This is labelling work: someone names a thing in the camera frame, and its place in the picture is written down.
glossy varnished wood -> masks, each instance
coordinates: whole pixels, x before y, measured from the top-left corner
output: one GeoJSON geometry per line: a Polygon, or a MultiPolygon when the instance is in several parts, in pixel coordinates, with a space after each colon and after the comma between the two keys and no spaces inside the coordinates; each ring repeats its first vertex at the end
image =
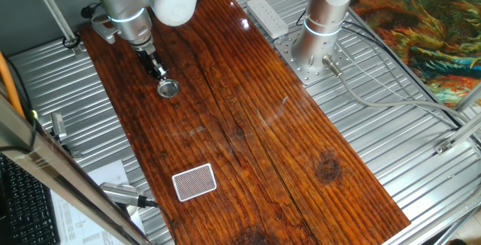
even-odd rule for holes
{"type": "Polygon", "coordinates": [[[409,225],[234,0],[201,0],[153,37],[180,94],[120,39],[83,41],[182,244],[382,243],[409,225]],[[211,163],[217,190],[179,202],[171,177],[211,163]]]}

metal grating floor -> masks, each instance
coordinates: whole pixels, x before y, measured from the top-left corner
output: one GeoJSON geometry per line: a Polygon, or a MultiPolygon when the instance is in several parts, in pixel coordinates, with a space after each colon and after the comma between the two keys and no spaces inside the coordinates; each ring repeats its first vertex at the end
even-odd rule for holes
{"type": "MultiPolygon", "coordinates": [[[[246,7],[247,0],[237,1],[246,7]]],[[[295,22],[307,0],[267,1],[289,24],[289,32],[299,30],[295,22]]],[[[259,24],[256,26],[266,35],[259,24]]],[[[397,94],[407,96],[401,83],[416,99],[429,99],[412,74],[389,60],[380,49],[348,32],[341,33],[340,44],[359,67],[397,94]]],[[[122,159],[130,183],[152,197],[86,52],[76,57],[61,41],[54,41],[11,59],[26,82],[40,122],[49,129],[49,114],[62,112],[68,132],[63,142],[82,153],[77,160],[80,166],[91,171],[122,159]]],[[[348,64],[343,70],[363,98],[401,100],[355,65],[348,64]]],[[[332,76],[306,89],[411,220],[411,226],[387,243],[420,243],[481,202],[481,162],[476,147],[467,142],[442,156],[434,155],[434,145],[453,133],[452,123],[443,113],[437,112],[447,123],[415,106],[365,107],[354,101],[332,76]]],[[[157,209],[142,210],[141,218],[153,243],[173,244],[157,209]]]]}

colorful painting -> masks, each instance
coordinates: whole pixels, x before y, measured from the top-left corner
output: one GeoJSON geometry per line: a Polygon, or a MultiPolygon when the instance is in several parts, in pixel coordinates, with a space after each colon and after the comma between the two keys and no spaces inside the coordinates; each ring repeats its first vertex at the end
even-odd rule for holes
{"type": "Polygon", "coordinates": [[[481,81],[481,0],[354,0],[352,8],[445,105],[481,81]]]}

keyboard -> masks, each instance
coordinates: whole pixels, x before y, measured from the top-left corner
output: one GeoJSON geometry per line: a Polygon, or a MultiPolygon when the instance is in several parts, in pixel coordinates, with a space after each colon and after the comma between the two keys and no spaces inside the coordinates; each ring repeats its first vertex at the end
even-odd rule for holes
{"type": "Polygon", "coordinates": [[[10,226],[11,244],[59,244],[50,190],[3,154],[0,173],[0,198],[6,210],[0,227],[10,226]]]}

paper document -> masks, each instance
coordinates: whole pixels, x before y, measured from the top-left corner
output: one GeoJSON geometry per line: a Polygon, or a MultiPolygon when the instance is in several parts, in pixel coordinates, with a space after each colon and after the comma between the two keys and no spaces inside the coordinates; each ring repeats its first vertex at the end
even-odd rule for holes
{"type": "MultiPolygon", "coordinates": [[[[91,171],[89,176],[98,185],[103,182],[129,184],[122,161],[113,162],[91,171]]],[[[61,245],[123,244],[55,192],[52,192],[52,201],[61,245]]],[[[132,216],[132,222],[142,232],[145,232],[138,211],[132,216]]]]}

